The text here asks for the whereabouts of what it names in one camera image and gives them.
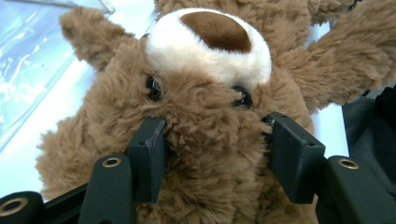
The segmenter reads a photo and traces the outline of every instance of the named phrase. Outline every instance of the black button eye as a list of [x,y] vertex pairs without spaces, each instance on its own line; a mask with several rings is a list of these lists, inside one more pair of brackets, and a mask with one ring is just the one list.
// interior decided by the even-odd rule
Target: black button eye
[[233,86],[232,89],[241,93],[241,98],[235,100],[233,102],[233,105],[234,106],[244,105],[246,108],[250,108],[252,101],[251,101],[250,93],[248,93],[248,90],[241,86]]
[[149,77],[146,81],[146,88],[149,89],[148,98],[150,100],[154,102],[161,100],[161,86],[153,77]]

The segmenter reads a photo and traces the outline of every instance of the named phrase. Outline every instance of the transparent plastic container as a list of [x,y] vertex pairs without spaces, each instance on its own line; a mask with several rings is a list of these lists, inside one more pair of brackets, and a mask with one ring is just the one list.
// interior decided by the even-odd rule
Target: transparent plastic container
[[68,10],[0,1],[0,152],[75,59],[59,25]]

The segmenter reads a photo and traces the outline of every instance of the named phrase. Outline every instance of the teddy bear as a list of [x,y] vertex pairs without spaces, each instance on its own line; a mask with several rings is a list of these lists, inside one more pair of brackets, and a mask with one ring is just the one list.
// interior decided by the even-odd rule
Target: teddy bear
[[[269,169],[262,118],[280,112],[310,133],[311,115],[396,79],[394,0],[156,0],[137,39],[93,9],[61,17],[65,38],[97,71],[75,116],[42,137],[43,195],[89,181],[147,117],[166,120],[173,152],[156,204],[139,223],[317,223]],[[307,48],[314,23],[337,19]]]

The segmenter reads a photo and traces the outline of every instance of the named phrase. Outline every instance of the brown nose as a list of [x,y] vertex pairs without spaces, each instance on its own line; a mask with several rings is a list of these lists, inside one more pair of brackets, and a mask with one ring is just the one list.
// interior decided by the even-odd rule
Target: brown nose
[[211,49],[242,53],[248,53],[251,50],[246,30],[228,16],[200,11],[182,16],[181,21],[200,36]]

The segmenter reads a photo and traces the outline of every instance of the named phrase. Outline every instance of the black fabric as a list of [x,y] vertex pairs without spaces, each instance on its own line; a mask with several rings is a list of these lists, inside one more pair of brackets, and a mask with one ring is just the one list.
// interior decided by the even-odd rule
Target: black fabric
[[343,106],[350,158],[367,164],[396,199],[396,89]]

